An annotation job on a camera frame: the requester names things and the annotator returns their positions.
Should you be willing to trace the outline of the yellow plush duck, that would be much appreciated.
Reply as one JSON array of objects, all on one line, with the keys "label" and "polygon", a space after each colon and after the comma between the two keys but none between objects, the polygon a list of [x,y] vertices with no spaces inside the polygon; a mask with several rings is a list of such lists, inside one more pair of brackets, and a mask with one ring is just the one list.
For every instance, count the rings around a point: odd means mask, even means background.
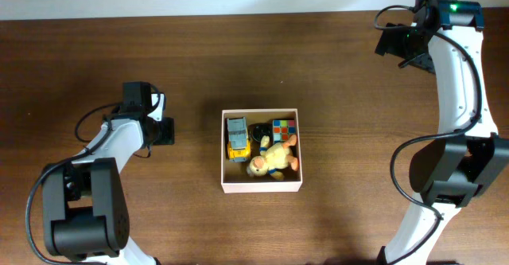
[{"label": "yellow plush duck", "polygon": [[283,181],[285,176],[281,170],[290,167],[293,171],[299,169],[299,160],[293,156],[292,146],[297,145],[297,136],[292,134],[284,142],[270,144],[270,137],[263,136],[260,142],[259,155],[253,157],[247,166],[250,177],[262,177],[269,174],[277,181]]}]

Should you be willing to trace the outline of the black round ridged disc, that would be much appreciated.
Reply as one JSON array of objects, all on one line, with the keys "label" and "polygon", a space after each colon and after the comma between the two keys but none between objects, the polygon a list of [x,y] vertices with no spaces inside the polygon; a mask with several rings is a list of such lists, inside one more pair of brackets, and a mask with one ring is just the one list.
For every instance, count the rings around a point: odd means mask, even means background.
[{"label": "black round ridged disc", "polygon": [[269,123],[256,123],[250,125],[251,139],[255,142],[261,142],[264,136],[269,138],[272,135],[272,126]]}]

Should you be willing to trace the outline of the multicoloured puzzle cube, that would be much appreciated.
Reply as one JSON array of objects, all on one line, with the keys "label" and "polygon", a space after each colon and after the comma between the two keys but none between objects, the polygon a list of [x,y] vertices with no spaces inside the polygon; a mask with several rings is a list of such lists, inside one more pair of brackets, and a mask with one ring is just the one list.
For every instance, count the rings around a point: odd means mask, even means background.
[{"label": "multicoloured puzzle cube", "polygon": [[275,119],[272,121],[272,138],[274,142],[285,142],[297,133],[293,119]]}]

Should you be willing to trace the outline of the pink box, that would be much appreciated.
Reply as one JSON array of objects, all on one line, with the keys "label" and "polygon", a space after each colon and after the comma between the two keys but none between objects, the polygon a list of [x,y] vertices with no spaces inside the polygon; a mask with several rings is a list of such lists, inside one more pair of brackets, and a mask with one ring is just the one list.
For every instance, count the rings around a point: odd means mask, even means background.
[{"label": "pink box", "polygon": [[[251,158],[246,162],[230,162],[227,156],[227,119],[245,117],[251,141]],[[247,166],[250,160],[259,155],[260,142],[251,139],[250,125],[256,123],[269,123],[275,119],[293,119],[297,128],[297,145],[292,146],[293,156],[299,160],[299,169],[293,171],[290,167],[281,170],[285,178],[283,181],[273,179],[269,174],[262,177],[250,177]],[[300,138],[298,128],[297,109],[243,109],[222,111],[222,137],[221,137],[221,185],[225,193],[271,193],[271,192],[297,192],[302,184],[302,163],[300,151]]]}]

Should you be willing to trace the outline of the yellow grey toy truck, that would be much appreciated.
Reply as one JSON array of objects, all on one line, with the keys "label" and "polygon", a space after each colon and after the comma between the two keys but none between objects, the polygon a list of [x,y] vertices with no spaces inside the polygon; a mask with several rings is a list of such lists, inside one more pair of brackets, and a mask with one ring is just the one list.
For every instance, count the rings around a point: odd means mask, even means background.
[{"label": "yellow grey toy truck", "polygon": [[245,117],[227,119],[227,137],[230,162],[246,162],[251,158],[251,141]]}]

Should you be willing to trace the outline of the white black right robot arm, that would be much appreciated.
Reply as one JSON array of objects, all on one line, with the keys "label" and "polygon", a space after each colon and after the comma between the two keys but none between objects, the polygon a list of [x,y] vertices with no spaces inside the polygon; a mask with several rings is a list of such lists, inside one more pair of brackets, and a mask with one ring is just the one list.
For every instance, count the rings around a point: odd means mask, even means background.
[{"label": "white black right robot arm", "polygon": [[409,168],[410,205],[380,264],[424,264],[450,220],[483,195],[508,164],[484,87],[484,15],[478,2],[415,0],[410,25],[381,27],[379,55],[433,73],[439,102],[438,132],[421,136]]}]

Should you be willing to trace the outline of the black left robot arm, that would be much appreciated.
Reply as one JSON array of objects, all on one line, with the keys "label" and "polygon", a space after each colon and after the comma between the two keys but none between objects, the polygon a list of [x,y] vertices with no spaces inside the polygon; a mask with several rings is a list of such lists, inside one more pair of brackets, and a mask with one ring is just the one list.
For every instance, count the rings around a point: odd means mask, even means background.
[{"label": "black left robot arm", "polygon": [[50,264],[157,264],[130,235],[120,173],[139,150],[174,143],[165,95],[148,82],[126,82],[99,133],[75,156],[47,165],[42,190],[44,243]]}]

